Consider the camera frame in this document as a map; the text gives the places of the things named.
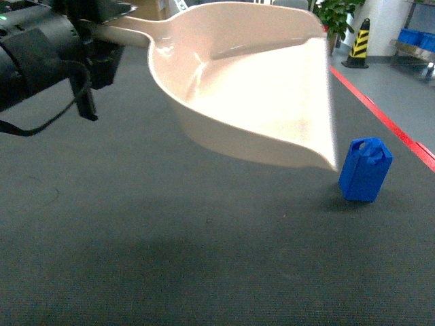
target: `blue plastic container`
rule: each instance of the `blue plastic container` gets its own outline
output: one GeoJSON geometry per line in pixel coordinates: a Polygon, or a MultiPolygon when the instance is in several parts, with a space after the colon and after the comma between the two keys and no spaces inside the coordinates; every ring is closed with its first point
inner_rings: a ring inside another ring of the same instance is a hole
{"type": "Polygon", "coordinates": [[[423,33],[412,29],[402,29],[399,34],[398,41],[411,44],[412,46],[420,46],[423,39],[423,33]]]}
{"type": "Polygon", "coordinates": [[[435,52],[435,35],[424,33],[419,47],[427,51],[435,52]]]}
{"type": "Polygon", "coordinates": [[[346,200],[374,202],[393,162],[393,155],[378,138],[351,142],[338,181],[346,200]]]}

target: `gray floor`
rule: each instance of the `gray floor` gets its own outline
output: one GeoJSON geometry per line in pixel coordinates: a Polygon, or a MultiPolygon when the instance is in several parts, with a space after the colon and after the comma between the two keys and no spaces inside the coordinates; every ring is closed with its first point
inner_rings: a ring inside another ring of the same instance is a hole
{"type": "Polygon", "coordinates": [[[415,141],[435,153],[435,74],[425,81],[426,66],[372,64],[349,69],[341,62],[347,54],[335,49],[331,65],[368,96],[415,141]]]}
{"type": "MultiPolygon", "coordinates": [[[[341,163],[367,136],[394,154],[374,203],[333,171],[193,143],[139,49],[94,92],[97,122],[1,135],[0,325],[435,325],[435,175],[331,93],[341,163]]],[[[60,83],[1,117],[34,126],[70,98],[60,83]]]]}

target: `traffic cone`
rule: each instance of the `traffic cone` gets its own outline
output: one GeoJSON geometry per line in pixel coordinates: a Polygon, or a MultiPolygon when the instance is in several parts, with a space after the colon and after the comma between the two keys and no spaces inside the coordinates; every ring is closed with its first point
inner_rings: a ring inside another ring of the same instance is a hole
{"type": "Polygon", "coordinates": [[[343,61],[343,66],[347,68],[368,68],[366,65],[368,31],[370,30],[370,19],[366,18],[361,25],[360,32],[355,39],[351,53],[346,61],[343,61]]]}

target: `red tape line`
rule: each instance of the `red tape line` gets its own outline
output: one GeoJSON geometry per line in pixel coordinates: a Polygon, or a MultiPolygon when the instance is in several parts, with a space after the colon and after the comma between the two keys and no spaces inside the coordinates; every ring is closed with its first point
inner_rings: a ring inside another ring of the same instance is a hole
{"type": "Polygon", "coordinates": [[[408,148],[417,155],[429,168],[435,172],[435,155],[422,143],[418,143],[408,136],[398,127],[385,113],[378,108],[372,100],[362,94],[354,85],[351,84],[334,67],[330,67],[331,73],[344,85],[353,95],[364,104],[383,124],[385,124],[408,148]]]}

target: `dustpan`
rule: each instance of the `dustpan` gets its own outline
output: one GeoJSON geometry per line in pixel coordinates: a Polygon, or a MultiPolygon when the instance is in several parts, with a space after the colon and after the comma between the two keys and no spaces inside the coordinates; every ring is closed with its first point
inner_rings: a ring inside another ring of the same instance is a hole
{"type": "Polygon", "coordinates": [[[234,158],[337,170],[326,34],[310,12],[254,3],[191,7],[168,20],[90,24],[148,48],[184,132],[234,158]]]}

